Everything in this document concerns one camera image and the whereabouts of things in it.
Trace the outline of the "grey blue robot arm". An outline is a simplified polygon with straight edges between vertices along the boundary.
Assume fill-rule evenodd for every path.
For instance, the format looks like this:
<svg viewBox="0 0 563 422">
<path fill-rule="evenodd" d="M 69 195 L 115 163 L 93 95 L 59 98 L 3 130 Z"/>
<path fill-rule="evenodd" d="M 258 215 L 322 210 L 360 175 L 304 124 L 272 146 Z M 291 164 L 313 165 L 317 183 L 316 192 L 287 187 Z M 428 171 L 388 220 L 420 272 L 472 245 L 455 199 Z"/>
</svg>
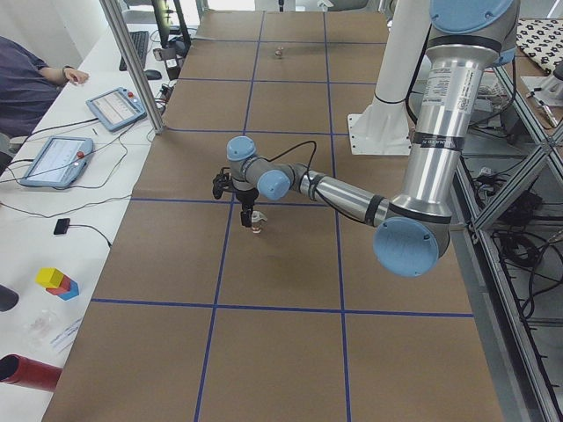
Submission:
<svg viewBox="0 0 563 422">
<path fill-rule="evenodd" d="M 517 1 L 396 1 L 372 103 L 348 116 L 356 155 L 406 156 L 402 189 L 386 199 L 308 164 L 278 164 L 246 136 L 231 139 L 228 166 L 213 182 L 233 193 L 241 222 L 252 223 L 259 196 L 291 191 L 375 229 L 379 263 L 403 277 L 435 267 L 450 242 L 447 198 L 486 69 L 515 53 Z"/>
</svg>

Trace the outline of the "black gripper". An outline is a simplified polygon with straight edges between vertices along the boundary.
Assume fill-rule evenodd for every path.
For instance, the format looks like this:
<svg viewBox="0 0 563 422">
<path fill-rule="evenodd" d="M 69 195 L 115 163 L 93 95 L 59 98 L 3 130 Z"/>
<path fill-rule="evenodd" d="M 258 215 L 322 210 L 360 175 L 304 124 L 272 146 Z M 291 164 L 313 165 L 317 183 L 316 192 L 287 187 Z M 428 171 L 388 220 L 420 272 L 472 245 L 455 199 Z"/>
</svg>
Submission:
<svg viewBox="0 0 563 422">
<path fill-rule="evenodd" d="M 252 225 L 253 207 L 256 199 L 260 193 L 256 187 L 241 180 L 234 179 L 232 181 L 235 196 L 242 204 L 242 211 L 240 212 L 241 224 L 244 227 Z"/>
</svg>

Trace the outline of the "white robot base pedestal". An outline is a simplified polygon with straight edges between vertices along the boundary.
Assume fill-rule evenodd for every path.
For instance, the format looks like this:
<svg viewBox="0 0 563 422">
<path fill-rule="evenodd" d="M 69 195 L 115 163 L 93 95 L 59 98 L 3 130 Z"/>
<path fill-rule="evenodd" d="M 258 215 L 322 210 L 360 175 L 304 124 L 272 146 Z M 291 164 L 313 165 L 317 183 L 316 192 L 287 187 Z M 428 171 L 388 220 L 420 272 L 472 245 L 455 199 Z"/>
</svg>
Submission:
<svg viewBox="0 0 563 422">
<path fill-rule="evenodd" d="M 374 98 L 363 113 L 347 117 L 353 154 L 407 156 L 410 153 L 407 96 L 425 54 L 430 29 L 429 5 L 424 0 L 396 2 Z"/>
</svg>

